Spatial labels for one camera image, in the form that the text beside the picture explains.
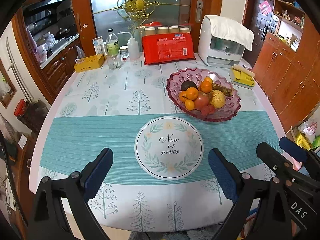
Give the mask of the red lychee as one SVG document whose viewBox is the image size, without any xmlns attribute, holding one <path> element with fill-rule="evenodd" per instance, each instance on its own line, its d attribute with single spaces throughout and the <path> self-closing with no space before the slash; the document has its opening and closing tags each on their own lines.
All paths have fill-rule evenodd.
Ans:
<svg viewBox="0 0 320 240">
<path fill-rule="evenodd" d="M 210 114 L 210 107 L 209 106 L 204 106 L 201 109 L 201 115 L 206 117 Z"/>
<path fill-rule="evenodd" d="M 209 107 L 209 113 L 213 114 L 215 112 L 215 107 L 213 105 L 208 105 Z"/>
</svg>

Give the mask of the small orange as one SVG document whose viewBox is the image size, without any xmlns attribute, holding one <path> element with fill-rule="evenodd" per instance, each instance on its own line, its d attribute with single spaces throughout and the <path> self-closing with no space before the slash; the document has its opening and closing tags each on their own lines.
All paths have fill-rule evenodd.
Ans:
<svg viewBox="0 0 320 240">
<path fill-rule="evenodd" d="M 195 109 L 195 103 L 193 100 L 186 100 L 184 102 L 184 105 L 185 105 L 185 108 L 188 110 L 188 111 L 193 111 Z"/>
</svg>

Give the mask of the pink glass fruit bowl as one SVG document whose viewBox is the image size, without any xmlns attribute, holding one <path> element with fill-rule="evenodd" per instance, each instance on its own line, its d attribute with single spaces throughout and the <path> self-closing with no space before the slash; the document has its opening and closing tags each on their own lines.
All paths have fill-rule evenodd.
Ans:
<svg viewBox="0 0 320 240">
<path fill-rule="evenodd" d="M 222 122 L 235 117 L 240 96 L 226 78 L 200 68 L 186 68 L 170 75 L 166 90 L 174 105 L 203 121 Z"/>
</svg>

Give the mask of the round white printed placemat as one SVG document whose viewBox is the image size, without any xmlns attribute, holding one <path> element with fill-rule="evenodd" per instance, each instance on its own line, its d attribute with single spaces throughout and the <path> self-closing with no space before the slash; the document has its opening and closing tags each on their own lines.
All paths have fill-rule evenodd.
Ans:
<svg viewBox="0 0 320 240">
<path fill-rule="evenodd" d="M 200 165 L 204 144 L 190 122 L 163 116 L 147 122 L 135 139 L 135 156 L 140 167 L 160 180 L 180 180 Z"/>
</svg>

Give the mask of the brown wooden cabinet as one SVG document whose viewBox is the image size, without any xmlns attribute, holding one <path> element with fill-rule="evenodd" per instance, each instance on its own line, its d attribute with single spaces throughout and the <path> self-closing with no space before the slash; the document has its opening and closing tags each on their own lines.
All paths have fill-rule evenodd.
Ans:
<svg viewBox="0 0 320 240">
<path fill-rule="evenodd" d="M 319 92 L 308 79 L 318 52 L 317 31 L 303 31 L 296 51 L 273 34 L 266 34 L 253 72 L 285 132 L 305 120 L 319 103 Z"/>
</svg>

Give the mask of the yellow pear in bowl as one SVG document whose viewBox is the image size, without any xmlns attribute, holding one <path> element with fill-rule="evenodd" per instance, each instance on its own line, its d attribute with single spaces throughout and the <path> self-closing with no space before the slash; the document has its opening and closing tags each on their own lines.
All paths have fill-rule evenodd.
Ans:
<svg viewBox="0 0 320 240">
<path fill-rule="evenodd" d="M 209 104 L 214 106 L 215 109 L 222 108 L 225 105 L 225 95 L 223 92 L 214 89 L 208 93 Z"/>
</svg>

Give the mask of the red apple in bowl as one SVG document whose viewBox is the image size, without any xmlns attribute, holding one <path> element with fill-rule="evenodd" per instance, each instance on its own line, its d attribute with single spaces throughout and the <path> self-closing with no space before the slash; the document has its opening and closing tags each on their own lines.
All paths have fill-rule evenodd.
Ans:
<svg viewBox="0 0 320 240">
<path fill-rule="evenodd" d="M 199 96 L 196 100 L 194 100 L 195 109 L 200 111 L 202 107 L 207 106 L 209 103 L 209 98 L 206 93 L 199 91 Z"/>
</svg>

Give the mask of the yellow box right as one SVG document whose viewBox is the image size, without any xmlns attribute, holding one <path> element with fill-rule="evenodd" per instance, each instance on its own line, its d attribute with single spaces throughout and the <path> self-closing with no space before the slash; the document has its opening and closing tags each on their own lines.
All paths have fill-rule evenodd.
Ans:
<svg viewBox="0 0 320 240">
<path fill-rule="evenodd" d="M 229 71 L 231 82 L 237 86 L 253 89 L 255 86 L 255 74 L 250 70 L 235 64 Z"/>
</svg>

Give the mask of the dark avocado in bowl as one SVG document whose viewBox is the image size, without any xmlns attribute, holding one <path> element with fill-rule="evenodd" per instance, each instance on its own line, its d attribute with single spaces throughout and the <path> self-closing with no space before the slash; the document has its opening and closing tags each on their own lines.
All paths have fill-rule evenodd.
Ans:
<svg viewBox="0 0 320 240">
<path fill-rule="evenodd" d="M 190 81 L 190 80 L 183 81 L 181 84 L 181 91 L 187 91 L 187 89 L 191 87 L 198 90 L 196 83 L 194 83 L 193 81 Z"/>
</svg>

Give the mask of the yellow tissue box left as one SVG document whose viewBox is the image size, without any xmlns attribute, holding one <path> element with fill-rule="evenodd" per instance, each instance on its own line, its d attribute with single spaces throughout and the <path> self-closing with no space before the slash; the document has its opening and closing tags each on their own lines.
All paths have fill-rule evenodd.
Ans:
<svg viewBox="0 0 320 240">
<path fill-rule="evenodd" d="M 74 70 L 76 73 L 81 73 L 89 70 L 95 70 L 100 68 L 104 62 L 105 57 L 103 54 L 98 54 L 94 56 L 84 57 L 75 60 Z"/>
</svg>

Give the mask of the clear glass cup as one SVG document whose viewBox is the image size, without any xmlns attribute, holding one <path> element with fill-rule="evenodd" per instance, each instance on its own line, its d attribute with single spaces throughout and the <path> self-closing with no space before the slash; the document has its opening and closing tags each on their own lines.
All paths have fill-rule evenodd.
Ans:
<svg viewBox="0 0 320 240">
<path fill-rule="evenodd" d="M 116 54 L 111 55 L 108 53 L 107 55 L 107 63 L 108 67 L 111 70 L 119 69 L 122 66 L 120 51 L 118 50 Z"/>
</svg>

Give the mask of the white appliance with cloth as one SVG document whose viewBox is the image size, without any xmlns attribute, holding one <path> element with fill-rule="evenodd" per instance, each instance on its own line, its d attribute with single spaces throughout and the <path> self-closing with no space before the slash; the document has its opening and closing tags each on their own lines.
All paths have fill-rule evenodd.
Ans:
<svg viewBox="0 0 320 240">
<path fill-rule="evenodd" d="M 252 51 L 253 31 L 222 16 L 203 18 L 198 46 L 201 60 L 208 66 L 231 68 L 239 64 L 246 50 Z"/>
</svg>

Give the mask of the small white card box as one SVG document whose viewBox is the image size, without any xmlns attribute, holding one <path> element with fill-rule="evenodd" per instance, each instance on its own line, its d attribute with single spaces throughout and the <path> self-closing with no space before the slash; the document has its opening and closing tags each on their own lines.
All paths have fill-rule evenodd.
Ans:
<svg viewBox="0 0 320 240">
<path fill-rule="evenodd" d="M 96 37 L 92 40 L 93 42 L 93 46 L 94 46 L 94 50 L 95 50 L 95 54 L 96 55 L 99 55 L 99 54 L 102 54 L 103 51 L 102 51 L 102 44 L 103 44 L 103 37 L 102 36 L 99 36 L 99 37 Z"/>
</svg>

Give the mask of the plastic bottle green label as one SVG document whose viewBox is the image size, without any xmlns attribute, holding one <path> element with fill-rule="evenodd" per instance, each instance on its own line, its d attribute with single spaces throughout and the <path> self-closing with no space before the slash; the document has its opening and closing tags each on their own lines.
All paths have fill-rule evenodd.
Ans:
<svg viewBox="0 0 320 240">
<path fill-rule="evenodd" d="M 114 56 L 119 53 L 119 40 L 118 37 L 114 34 L 113 29 L 110 28 L 107 30 L 107 51 L 109 56 Z"/>
</svg>

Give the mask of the white squeeze bottle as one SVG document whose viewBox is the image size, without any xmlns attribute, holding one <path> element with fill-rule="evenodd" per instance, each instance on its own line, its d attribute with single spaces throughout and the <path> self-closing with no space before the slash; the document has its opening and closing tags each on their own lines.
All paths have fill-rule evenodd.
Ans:
<svg viewBox="0 0 320 240">
<path fill-rule="evenodd" d="M 131 60 L 137 60 L 140 57 L 140 52 L 139 52 L 139 43 L 136 41 L 132 33 L 124 31 L 124 32 L 119 32 L 118 35 L 130 35 L 130 38 L 128 39 L 127 45 L 126 46 L 121 46 L 119 49 L 121 52 L 127 50 L 127 53 L 129 55 L 129 58 Z"/>
</svg>

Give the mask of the red package of jars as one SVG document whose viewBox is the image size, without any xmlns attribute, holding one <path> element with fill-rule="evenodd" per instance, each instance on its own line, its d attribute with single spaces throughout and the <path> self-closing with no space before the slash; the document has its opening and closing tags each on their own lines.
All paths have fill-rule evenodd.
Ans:
<svg viewBox="0 0 320 240">
<path fill-rule="evenodd" d="M 193 41 L 188 26 L 161 25 L 152 22 L 141 26 L 144 64 L 162 64 L 193 60 Z"/>
</svg>

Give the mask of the gold ornament glass door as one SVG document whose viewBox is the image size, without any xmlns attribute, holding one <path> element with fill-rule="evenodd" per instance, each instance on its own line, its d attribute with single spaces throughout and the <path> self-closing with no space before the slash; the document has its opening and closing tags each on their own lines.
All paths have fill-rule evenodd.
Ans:
<svg viewBox="0 0 320 240">
<path fill-rule="evenodd" d="M 152 22 L 181 25 L 189 22 L 191 0 L 91 0 L 97 35 L 108 29 L 131 32 L 139 37 L 141 26 Z"/>
</svg>

